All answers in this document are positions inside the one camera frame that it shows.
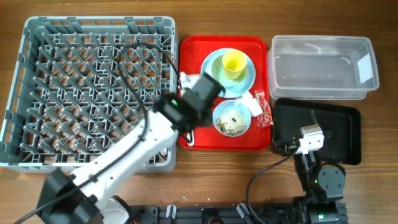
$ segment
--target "bowl of food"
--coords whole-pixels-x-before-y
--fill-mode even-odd
[[[234,100],[220,103],[213,112],[213,124],[225,136],[236,137],[245,133],[251,123],[251,114],[244,105],[236,105]]]

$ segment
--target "clear plastic container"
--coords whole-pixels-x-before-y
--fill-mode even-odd
[[[366,37],[277,35],[268,52],[274,99],[362,100],[379,88],[371,42]]]

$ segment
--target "red tray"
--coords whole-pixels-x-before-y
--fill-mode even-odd
[[[199,74],[204,59],[215,50],[222,48],[238,49],[247,54],[256,68],[256,80],[250,93],[265,90],[269,101],[267,74],[267,46],[258,37],[193,35],[186,38],[180,48],[180,71],[187,75]],[[213,110],[224,98],[217,98]],[[193,131],[195,144],[188,146],[186,140],[178,143],[187,149],[212,149],[236,151],[260,151],[271,141],[271,127],[257,128],[257,118],[252,118],[250,128],[241,136],[227,137],[217,131],[214,126],[200,127]]]

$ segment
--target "wooden surface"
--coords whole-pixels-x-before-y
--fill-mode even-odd
[[[180,40],[193,34],[256,35],[268,47],[278,34],[369,37],[380,88],[361,101],[333,102],[362,113],[362,163],[344,166],[350,223],[398,223],[398,4],[393,1],[3,1],[0,5],[0,117],[4,116],[22,28],[30,16],[172,16]],[[233,205],[245,201],[249,178],[280,160],[263,152],[179,150],[168,174],[137,175],[119,196],[132,205]],[[0,223],[35,208],[45,175],[0,169]],[[302,195],[293,161],[260,176],[255,202],[290,202]],[[32,218],[26,223],[40,223]]]

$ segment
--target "white label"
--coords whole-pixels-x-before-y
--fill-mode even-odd
[[[369,56],[369,54],[367,54],[365,57],[358,61],[358,70],[359,80],[361,81],[361,84],[373,77],[371,57]]]

